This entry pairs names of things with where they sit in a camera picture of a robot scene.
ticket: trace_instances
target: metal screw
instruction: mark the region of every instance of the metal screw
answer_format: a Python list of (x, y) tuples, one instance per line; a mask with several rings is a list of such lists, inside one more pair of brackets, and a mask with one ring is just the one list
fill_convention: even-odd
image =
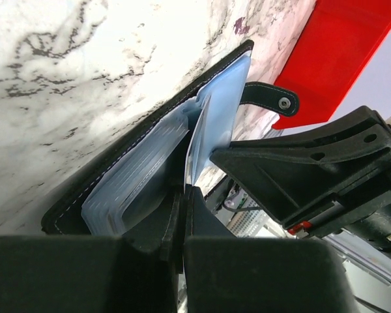
[(278, 106), (283, 110), (287, 110), (291, 106), (291, 101), (288, 98), (282, 97), (280, 101), (278, 101)]

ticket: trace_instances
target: card holder wallet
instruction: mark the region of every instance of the card holder wallet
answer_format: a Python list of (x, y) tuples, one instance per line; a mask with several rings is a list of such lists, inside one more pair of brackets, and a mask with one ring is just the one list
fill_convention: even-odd
[(231, 143), (241, 104), (292, 116), (298, 97), (246, 83), (253, 42), (247, 40), (86, 164), (42, 218), (48, 234), (121, 235), (159, 207), (170, 189), (185, 194)]

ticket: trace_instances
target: machine part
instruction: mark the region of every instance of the machine part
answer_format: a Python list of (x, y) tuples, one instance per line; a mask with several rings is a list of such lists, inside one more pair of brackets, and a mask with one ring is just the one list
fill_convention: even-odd
[(349, 260), (351, 263), (387, 286), (391, 286), (391, 273), (382, 266), (370, 261), (371, 258), (357, 253), (355, 250), (356, 247), (351, 248), (350, 245), (345, 244), (335, 235), (329, 235), (325, 237), (324, 240), (330, 243), (341, 254), (341, 256), (344, 256), (344, 258)]
[(391, 128), (367, 107), (308, 132), (232, 142), (210, 159), (285, 229), (336, 201), (345, 208), (341, 215), (308, 230), (322, 237), (391, 203), (384, 174), (391, 168)]
[(168, 204), (128, 237), (0, 237), (0, 313), (174, 312)]
[(336, 200), (332, 200), (330, 203), (328, 203), (327, 207), (328, 209), (308, 221), (310, 227), (313, 225), (319, 225), (326, 220), (336, 217), (346, 211), (346, 208)]
[(216, 214), (221, 209), (223, 201), (234, 185), (234, 180), (226, 176), (205, 196), (206, 205), (211, 212)]
[[(246, 207), (258, 207), (257, 204), (248, 198), (248, 195), (243, 192), (240, 193), (238, 205), (241, 209)], [(227, 228), (237, 237), (254, 237), (257, 232), (265, 225), (267, 215), (262, 210), (245, 211), (235, 214)]]
[(184, 265), (189, 313), (356, 312), (339, 258), (321, 242), (194, 236)]
[(300, 224), (297, 224), (293, 228), (289, 229), (288, 232), (292, 236), (295, 236), (295, 235), (297, 235), (297, 233), (302, 232), (301, 238), (305, 238), (305, 237), (309, 236), (309, 233), (306, 230), (312, 226), (313, 226), (312, 223), (305, 220), (305, 221), (301, 222)]
[(304, 238), (307, 238), (310, 234), (308, 232), (306, 232), (306, 230), (304, 228), (302, 228), (301, 230), (299, 230), (298, 232), (295, 233), (295, 236), (298, 238), (298, 239), (304, 239)]
[(234, 209), (231, 206), (234, 206), (234, 203), (231, 200), (223, 202), (223, 208), (233, 213), (262, 210), (260, 207), (241, 207), (240, 209)]
[(366, 240), (377, 250), (391, 254), (391, 204), (376, 210), (362, 220), (345, 226), (345, 229)]

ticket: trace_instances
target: white stitching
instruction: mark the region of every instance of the white stitching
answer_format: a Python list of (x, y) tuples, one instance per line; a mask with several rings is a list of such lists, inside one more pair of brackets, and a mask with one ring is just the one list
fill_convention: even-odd
[[(173, 110), (173, 109), (175, 109), (177, 106), (179, 106), (180, 104), (182, 104), (184, 101), (187, 101), (187, 97), (191, 94), (191, 93), (193, 93), (196, 89), (198, 89), (201, 85), (203, 85), (203, 84), (206, 84), (206, 83), (208, 83), (209, 81), (211, 81), (214, 77), (215, 77), (215, 75), (217, 75), (217, 73), (219, 73), (219, 72), (221, 72), (224, 68), (226, 68), (229, 64), (231, 64), (234, 60), (236, 60), (238, 57), (240, 57), (241, 55), (243, 55), (245, 52), (247, 52), (248, 50), (250, 50), (252, 47), (248, 47), (248, 48), (246, 48), (245, 50), (243, 50), (243, 51), (241, 51), (240, 52), (240, 54), (238, 54), (237, 56), (235, 56), (234, 58), (232, 58), (229, 62), (227, 62), (225, 65), (223, 65), (222, 67), (220, 67), (216, 72), (214, 72), (211, 76), (210, 76), (210, 78), (209, 79), (207, 79), (207, 80), (205, 80), (205, 81), (203, 81), (203, 82), (200, 82), (199, 84), (197, 84), (196, 86), (194, 86), (185, 96), (184, 96), (184, 98), (182, 99), (182, 102), (180, 102), (180, 103), (178, 103), (176, 106), (173, 106), (172, 108), (170, 108), (167, 112), (166, 112), (166, 114), (168, 114), (171, 110)], [(159, 119), (157, 119), (155, 122), (154, 122), (154, 124), (152, 124), (152, 126), (146, 131), (146, 133), (144, 133), (142, 136), (140, 136), (124, 153), (122, 153), (122, 155), (121, 156), (119, 156), (118, 158), (117, 158), (117, 160), (116, 161), (114, 161), (100, 176), (103, 176), (105, 173), (107, 173), (107, 171), (108, 170), (110, 170), (125, 154), (127, 154), (127, 152), (129, 152), (132, 148), (134, 148), (140, 141), (141, 141), (141, 139), (143, 138), (143, 137), (145, 137), (151, 130), (152, 130), (152, 128), (154, 128), (154, 126), (159, 122), (159, 120), (160, 120), (160, 118)], [(89, 186), (88, 186), (88, 188), (89, 187), (91, 187), (91, 186), (93, 186), (98, 180), (99, 180), (99, 178), (100, 178), (100, 176), (99, 177), (97, 177)], [(64, 234), (62, 231), (61, 231), (61, 229), (58, 227), (58, 225), (57, 225), (57, 223), (58, 223), (58, 221), (65, 215), (65, 213), (67, 213), (69, 210), (70, 210), (70, 208), (77, 202), (77, 200), (81, 197), (83, 195), (83, 193), (81, 193), (81, 195), (80, 196), (78, 196), (75, 200), (74, 200), (74, 202), (72, 202), (67, 208), (66, 208), (66, 210), (64, 210), (63, 211), (63, 213), (55, 220), (55, 222), (53, 223), (53, 225), (55, 226), (55, 228), (58, 230), (58, 232), (60, 233), (60, 234)]]
[[(259, 84), (259, 83), (253, 83), (253, 84), (250, 84), (250, 85), (247, 85), (245, 88), (248, 88), (248, 87), (260, 87), (260, 88), (269, 88), (271, 90), (274, 90), (274, 91), (278, 91), (278, 92), (281, 92), (281, 93), (284, 93), (290, 97), (293, 97), (294, 99), (294, 108), (289, 112), (289, 114), (293, 114), (295, 109), (297, 108), (297, 100), (296, 98), (291, 94), (291, 93), (288, 93), (287, 91), (284, 91), (284, 90), (281, 90), (281, 89), (277, 89), (273, 86), (269, 86), (269, 85), (263, 85), (263, 84)], [(252, 103), (252, 104), (256, 104), (257, 106), (263, 106), (267, 109), (270, 109), (272, 111), (276, 110), (275, 108), (272, 108), (270, 106), (267, 106), (266, 104), (260, 104), (260, 103), (257, 103), (257, 102), (250, 102), (250, 101), (244, 101), (244, 102), (241, 102), (240, 104), (249, 104), (249, 103)]]

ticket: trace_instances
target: black plastic bracket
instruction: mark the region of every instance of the black plastic bracket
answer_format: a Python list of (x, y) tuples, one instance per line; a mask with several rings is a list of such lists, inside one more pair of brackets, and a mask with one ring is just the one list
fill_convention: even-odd
[(308, 132), (232, 142), (210, 159), (287, 230), (307, 222), (322, 237), (391, 203), (391, 128), (365, 106)]
[(356, 312), (340, 259), (323, 242), (192, 237), (188, 313)]

